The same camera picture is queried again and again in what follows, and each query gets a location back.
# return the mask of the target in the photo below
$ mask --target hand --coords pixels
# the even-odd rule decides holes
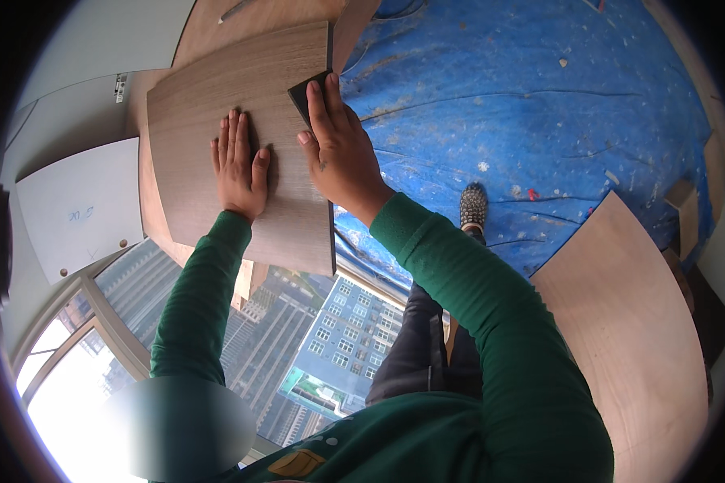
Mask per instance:
[[[266,207],[266,173],[271,160],[268,149],[259,149],[250,162],[247,114],[235,110],[220,121],[220,137],[210,141],[218,199],[226,211],[246,219],[252,226]]]
[[[367,227],[395,191],[381,179],[379,162],[355,111],[341,101],[338,74],[325,78],[327,108],[319,83],[306,87],[311,129],[298,133],[311,182],[325,198],[346,208]]]

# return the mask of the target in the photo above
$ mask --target black pants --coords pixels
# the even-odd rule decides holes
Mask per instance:
[[[473,228],[468,234],[486,245],[480,230]],[[443,307],[414,283],[403,311],[403,327],[373,377],[367,406],[390,397],[424,391],[452,391],[481,399],[483,380],[475,340],[459,326],[449,366],[442,315]]]

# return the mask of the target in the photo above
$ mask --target green long-sleeve shirt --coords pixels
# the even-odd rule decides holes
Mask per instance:
[[[534,288],[452,223],[402,193],[370,233],[475,338],[483,400],[416,392],[379,402],[219,481],[611,481],[609,435]],[[221,213],[158,325],[152,376],[224,384],[219,357],[251,238]]]

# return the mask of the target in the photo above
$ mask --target foot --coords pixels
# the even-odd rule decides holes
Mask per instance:
[[[483,235],[488,210],[489,200],[486,198],[483,186],[477,182],[470,184],[459,198],[459,227],[462,231],[476,228]]]

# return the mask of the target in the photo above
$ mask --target blue tarp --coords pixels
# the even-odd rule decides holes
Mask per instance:
[[[458,224],[462,189],[481,182],[489,247],[526,276],[610,189],[663,248],[678,229],[663,197],[692,181],[705,240],[711,130],[641,2],[598,13],[582,0],[385,0],[379,14],[409,4],[414,14],[368,25],[342,75],[387,184]],[[335,218],[339,253],[410,285],[366,227],[343,208]]]

